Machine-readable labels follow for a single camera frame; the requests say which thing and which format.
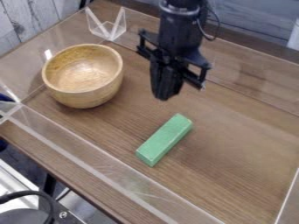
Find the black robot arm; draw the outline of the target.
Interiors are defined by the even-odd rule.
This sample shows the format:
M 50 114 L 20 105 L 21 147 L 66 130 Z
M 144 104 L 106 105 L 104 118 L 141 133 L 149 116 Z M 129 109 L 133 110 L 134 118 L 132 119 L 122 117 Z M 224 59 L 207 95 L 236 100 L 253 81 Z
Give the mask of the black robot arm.
M 201 40 L 213 41 L 204 31 L 208 13 L 219 19 L 208 0 L 160 0 L 158 32 L 137 32 L 136 52 L 149 60 L 153 97 L 166 101 L 180 93 L 183 83 L 203 89 L 211 63 L 200 52 Z

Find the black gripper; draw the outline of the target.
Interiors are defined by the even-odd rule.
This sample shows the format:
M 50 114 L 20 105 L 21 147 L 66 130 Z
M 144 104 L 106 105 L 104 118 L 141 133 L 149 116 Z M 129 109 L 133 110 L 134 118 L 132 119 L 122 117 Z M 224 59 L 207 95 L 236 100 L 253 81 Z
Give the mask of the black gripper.
M 158 32 L 138 30 L 136 52 L 149 60 L 153 96 L 166 101 L 189 82 L 203 88 L 211 63 L 200 52 L 209 5 L 207 3 L 160 3 Z

